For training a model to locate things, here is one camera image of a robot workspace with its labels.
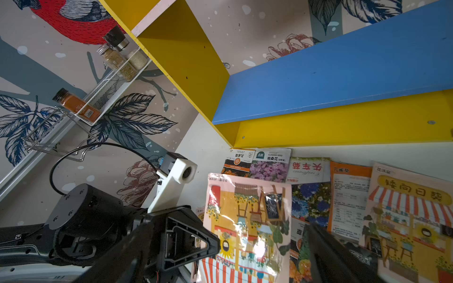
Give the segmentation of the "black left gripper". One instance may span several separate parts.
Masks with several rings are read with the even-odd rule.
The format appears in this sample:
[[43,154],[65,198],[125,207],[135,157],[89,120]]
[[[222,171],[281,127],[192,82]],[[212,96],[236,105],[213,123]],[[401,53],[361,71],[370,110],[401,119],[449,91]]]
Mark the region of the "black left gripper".
[[219,238],[203,226],[190,206],[151,214],[139,208],[133,216],[133,231],[141,224],[152,224],[151,239],[144,246],[148,256],[143,261],[142,275],[135,273],[135,279],[170,279],[170,270],[220,251]]

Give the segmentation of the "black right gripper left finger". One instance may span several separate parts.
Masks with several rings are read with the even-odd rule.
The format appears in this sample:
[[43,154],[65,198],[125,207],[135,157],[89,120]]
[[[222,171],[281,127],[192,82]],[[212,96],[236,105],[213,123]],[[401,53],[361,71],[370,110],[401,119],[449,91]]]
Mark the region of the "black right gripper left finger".
[[141,283],[149,258],[154,225],[141,224],[74,281],[76,283]]

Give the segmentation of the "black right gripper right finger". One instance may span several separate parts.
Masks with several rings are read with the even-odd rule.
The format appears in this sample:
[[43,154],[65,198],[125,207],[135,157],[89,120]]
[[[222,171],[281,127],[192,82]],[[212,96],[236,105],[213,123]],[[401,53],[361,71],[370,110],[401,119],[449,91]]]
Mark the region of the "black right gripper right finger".
[[311,276],[314,283],[382,283],[376,272],[360,262],[324,228],[307,229]]

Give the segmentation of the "large shop seed bag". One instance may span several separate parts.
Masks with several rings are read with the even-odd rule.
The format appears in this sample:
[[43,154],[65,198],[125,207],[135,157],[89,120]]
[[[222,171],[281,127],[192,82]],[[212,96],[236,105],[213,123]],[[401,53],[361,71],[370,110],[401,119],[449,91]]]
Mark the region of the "large shop seed bag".
[[211,173],[204,227],[217,255],[192,266],[195,283],[287,283],[290,280],[291,186]]

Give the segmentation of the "orange back-side seed bag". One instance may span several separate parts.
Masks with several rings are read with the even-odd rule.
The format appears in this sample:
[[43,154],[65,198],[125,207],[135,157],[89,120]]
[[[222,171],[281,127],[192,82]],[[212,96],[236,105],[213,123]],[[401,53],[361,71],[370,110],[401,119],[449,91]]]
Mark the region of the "orange back-side seed bag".
[[330,162],[331,200],[327,230],[357,244],[362,235],[372,168]]

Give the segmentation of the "blue flower seed bag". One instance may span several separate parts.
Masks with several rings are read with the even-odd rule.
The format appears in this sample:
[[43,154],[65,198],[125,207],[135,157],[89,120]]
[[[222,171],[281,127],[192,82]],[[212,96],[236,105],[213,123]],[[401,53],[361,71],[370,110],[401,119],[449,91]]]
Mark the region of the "blue flower seed bag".
[[291,185],[292,217],[327,227],[331,203],[329,158],[292,157],[286,183]]

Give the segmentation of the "shop picture seed bag top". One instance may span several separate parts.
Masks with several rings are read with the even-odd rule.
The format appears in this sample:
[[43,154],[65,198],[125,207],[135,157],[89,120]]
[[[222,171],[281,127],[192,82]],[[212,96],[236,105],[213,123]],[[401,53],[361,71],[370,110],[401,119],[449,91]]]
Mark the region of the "shop picture seed bag top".
[[360,245],[387,283],[453,280],[453,184],[375,163]]

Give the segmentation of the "purple flower seed bag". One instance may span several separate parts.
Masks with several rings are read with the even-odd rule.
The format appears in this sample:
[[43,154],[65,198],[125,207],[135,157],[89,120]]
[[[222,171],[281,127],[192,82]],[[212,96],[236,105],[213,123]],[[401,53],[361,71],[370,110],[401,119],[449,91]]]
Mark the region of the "purple flower seed bag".
[[257,149],[250,167],[250,178],[284,183],[289,172],[291,149]]

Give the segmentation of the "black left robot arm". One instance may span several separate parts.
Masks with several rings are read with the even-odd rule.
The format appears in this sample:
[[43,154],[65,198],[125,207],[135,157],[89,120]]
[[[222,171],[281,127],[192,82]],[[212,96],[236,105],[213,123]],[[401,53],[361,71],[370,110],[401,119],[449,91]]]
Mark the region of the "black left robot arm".
[[1,229],[1,266],[82,266],[79,283],[174,283],[181,266],[220,247],[189,206],[150,213],[82,184],[45,223]]

